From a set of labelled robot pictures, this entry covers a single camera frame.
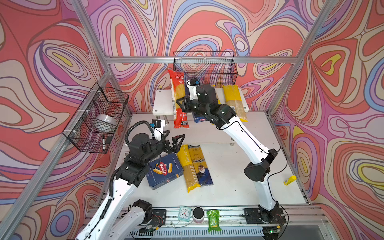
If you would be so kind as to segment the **yellow Pastatime spaghetti bag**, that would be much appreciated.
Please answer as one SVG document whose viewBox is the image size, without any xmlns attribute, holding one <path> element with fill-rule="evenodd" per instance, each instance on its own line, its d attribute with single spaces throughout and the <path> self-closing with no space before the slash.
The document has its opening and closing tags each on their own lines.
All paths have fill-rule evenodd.
<svg viewBox="0 0 384 240">
<path fill-rule="evenodd" d="M 184 178 L 186 181 L 187 192 L 200 187 L 200 183 L 193 165 L 193 161 L 187 145 L 182 145 L 179 152 L 177 153 L 179 162 L 182 165 L 184 171 Z"/>
</svg>

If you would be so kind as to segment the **blue Barilla spaghetti box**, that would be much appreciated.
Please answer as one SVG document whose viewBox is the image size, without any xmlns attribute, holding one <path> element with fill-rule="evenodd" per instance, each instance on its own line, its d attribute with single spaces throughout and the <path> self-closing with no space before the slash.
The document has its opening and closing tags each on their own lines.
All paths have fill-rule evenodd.
<svg viewBox="0 0 384 240">
<path fill-rule="evenodd" d="M 184 99 L 184 107 L 186 113 L 192 113 L 195 123 L 206 121 L 207 105 L 210 104 L 210 85 L 200 85 L 197 87 L 197 100 L 190 100 L 189 93 Z"/>
</svg>

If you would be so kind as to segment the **clear yellow spaghetti bag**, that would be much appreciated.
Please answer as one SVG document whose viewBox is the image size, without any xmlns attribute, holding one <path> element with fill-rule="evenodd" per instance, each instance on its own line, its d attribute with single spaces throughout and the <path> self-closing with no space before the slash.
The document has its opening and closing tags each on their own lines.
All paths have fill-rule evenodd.
<svg viewBox="0 0 384 240">
<path fill-rule="evenodd" d="M 226 104 L 236 112 L 242 122 L 248 122 L 239 87 L 237 85 L 223 86 L 223 92 Z"/>
</svg>

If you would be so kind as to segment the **red spaghetti bag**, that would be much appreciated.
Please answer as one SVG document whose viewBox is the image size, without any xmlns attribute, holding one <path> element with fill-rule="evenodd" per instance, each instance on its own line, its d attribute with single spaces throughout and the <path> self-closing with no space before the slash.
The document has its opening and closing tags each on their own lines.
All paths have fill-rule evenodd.
<svg viewBox="0 0 384 240">
<path fill-rule="evenodd" d="M 174 128 L 189 128 L 187 114 L 183 110 L 185 92 L 184 73 L 168 69 L 171 80 Z"/>
</svg>

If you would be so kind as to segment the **blue Ankara spaghetti bag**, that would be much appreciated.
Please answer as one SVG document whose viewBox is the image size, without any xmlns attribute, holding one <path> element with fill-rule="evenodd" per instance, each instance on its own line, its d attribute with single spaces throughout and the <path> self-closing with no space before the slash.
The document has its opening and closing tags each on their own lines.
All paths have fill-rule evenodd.
<svg viewBox="0 0 384 240">
<path fill-rule="evenodd" d="M 211 178 L 210 171 L 208 169 L 201 147 L 188 145 L 188 149 L 199 184 L 201 186 L 213 185 L 214 183 Z"/>
</svg>

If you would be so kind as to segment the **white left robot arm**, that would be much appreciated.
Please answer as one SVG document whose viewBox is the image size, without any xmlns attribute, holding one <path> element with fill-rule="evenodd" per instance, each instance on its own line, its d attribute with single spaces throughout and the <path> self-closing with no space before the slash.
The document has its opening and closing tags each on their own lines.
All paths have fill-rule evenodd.
<svg viewBox="0 0 384 240">
<path fill-rule="evenodd" d="M 144 200 L 135 201 L 131 210 L 118 219 L 124 205 L 150 170 L 149 163 L 162 153 L 177 153 L 185 139 L 178 135 L 159 141 L 141 133 L 128 142 L 129 154 L 110 179 L 109 195 L 104 199 L 93 218 L 76 236 L 77 240 L 123 240 L 139 225 L 152 219 L 153 207 Z"/>
</svg>

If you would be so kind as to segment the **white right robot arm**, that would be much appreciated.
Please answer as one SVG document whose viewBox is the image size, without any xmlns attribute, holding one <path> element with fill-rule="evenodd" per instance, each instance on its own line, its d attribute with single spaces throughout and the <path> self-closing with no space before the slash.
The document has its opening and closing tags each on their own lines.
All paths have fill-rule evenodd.
<svg viewBox="0 0 384 240">
<path fill-rule="evenodd" d="M 190 96 L 177 97 L 173 94 L 175 106 L 184 113 L 196 113 L 219 131 L 228 134 L 246 153 L 250 163 L 245 167 L 245 175 L 254 182 L 259 196 L 259 218 L 264 223 L 271 223 L 280 210 L 278 201 L 274 200 L 268 176 L 270 166 L 278 151 L 265 147 L 244 126 L 234 108 L 227 104 L 219 104 L 216 90 L 210 85 L 189 87 Z"/>
</svg>

